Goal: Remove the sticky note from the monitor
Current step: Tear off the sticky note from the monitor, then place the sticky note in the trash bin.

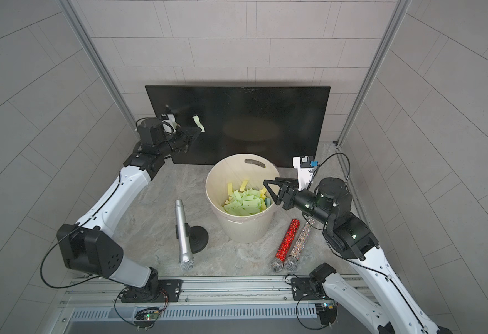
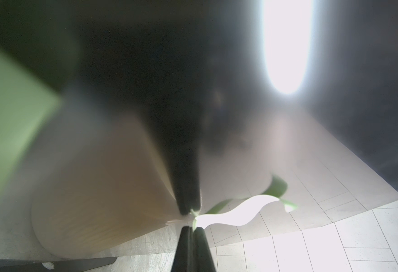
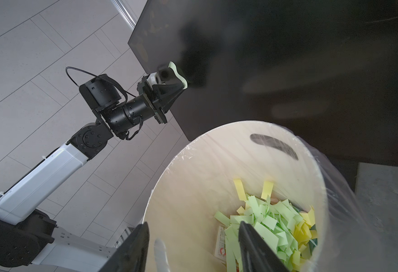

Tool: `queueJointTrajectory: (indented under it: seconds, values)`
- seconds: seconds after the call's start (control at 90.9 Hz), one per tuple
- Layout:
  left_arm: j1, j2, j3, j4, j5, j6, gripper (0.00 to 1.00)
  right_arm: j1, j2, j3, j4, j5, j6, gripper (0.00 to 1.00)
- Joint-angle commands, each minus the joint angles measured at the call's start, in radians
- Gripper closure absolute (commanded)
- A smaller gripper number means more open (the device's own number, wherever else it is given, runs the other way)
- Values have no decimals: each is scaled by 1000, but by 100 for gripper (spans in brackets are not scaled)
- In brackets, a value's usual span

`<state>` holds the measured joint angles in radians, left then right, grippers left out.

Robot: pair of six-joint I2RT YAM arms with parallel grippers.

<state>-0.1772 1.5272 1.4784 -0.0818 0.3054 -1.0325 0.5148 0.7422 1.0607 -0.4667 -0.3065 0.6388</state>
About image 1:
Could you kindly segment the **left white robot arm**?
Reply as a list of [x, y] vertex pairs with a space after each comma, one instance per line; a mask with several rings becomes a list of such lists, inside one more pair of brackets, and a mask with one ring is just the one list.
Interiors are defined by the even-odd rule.
[[166, 159], [187, 151], [205, 131], [198, 116], [192, 125], [157, 117], [137, 122], [139, 142], [124, 162], [117, 179], [75, 224], [63, 224], [57, 234], [68, 269], [100, 276], [125, 285], [125, 303], [147, 303], [163, 295], [158, 272], [128, 259], [113, 235], [136, 196], [156, 176]]

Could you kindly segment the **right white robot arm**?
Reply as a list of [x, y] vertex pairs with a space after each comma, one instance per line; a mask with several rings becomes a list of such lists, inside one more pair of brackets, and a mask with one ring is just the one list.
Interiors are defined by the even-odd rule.
[[347, 261], [369, 287], [375, 301], [345, 282], [323, 263], [309, 275], [316, 292], [340, 303], [371, 333], [450, 333], [418, 306], [391, 268], [377, 237], [351, 211], [352, 195], [339, 178], [324, 178], [316, 191], [299, 189], [298, 181], [263, 182], [274, 203], [296, 208], [323, 224], [322, 235], [333, 254]]

